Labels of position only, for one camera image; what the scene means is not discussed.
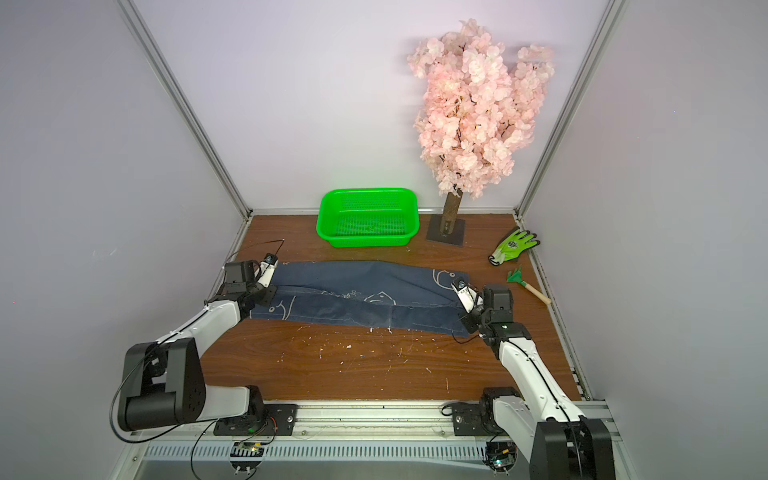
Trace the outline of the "dark blue printed pillowcase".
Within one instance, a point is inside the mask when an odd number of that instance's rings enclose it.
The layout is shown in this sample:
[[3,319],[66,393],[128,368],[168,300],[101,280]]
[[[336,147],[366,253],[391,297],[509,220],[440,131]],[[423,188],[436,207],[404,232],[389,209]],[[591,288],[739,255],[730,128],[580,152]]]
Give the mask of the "dark blue printed pillowcase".
[[255,320],[282,320],[368,329],[403,329],[465,337],[466,310],[453,290],[463,272],[382,261],[287,263]]

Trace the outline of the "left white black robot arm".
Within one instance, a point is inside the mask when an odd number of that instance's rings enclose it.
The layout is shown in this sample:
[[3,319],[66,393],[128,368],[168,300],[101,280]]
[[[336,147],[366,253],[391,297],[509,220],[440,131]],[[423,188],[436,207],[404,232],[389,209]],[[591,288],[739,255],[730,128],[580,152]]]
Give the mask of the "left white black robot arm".
[[187,424],[249,421],[258,432],[266,423],[261,394],[255,386],[218,387],[206,383],[201,358],[218,339],[266,306],[279,260],[270,253],[260,262],[228,262],[222,284],[199,313],[155,341],[137,343],[124,357],[123,373],[109,408],[112,433],[120,441],[138,432],[163,427],[167,433]]

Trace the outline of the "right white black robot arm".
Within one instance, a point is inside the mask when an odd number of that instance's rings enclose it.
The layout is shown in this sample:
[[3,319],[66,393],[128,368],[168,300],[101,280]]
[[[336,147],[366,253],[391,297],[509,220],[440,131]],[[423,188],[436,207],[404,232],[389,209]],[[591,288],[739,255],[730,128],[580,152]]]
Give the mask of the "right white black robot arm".
[[479,292],[462,279],[453,290],[466,330],[482,338],[515,382],[483,394],[486,431],[509,437],[531,479],[615,479],[607,426],[587,417],[557,383],[527,328],[514,320],[511,291],[488,285]]

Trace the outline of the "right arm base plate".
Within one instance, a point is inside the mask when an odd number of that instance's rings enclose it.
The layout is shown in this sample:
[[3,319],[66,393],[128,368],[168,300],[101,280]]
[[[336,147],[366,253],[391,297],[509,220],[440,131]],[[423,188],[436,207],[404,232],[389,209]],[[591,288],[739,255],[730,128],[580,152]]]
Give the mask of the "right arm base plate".
[[453,402],[441,409],[451,419],[453,434],[458,437],[480,437],[505,435],[490,410],[483,403]]

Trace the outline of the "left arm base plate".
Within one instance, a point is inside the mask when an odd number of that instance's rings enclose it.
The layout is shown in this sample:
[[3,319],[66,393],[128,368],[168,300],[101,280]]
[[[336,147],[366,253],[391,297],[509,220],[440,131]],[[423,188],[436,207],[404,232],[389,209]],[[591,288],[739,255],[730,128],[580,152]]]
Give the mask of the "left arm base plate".
[[261,413],[244,414],[218,420],[215,424],[213,435],[231,437],[288,437],[293,434],[297,413],[297,404],[266,404]]

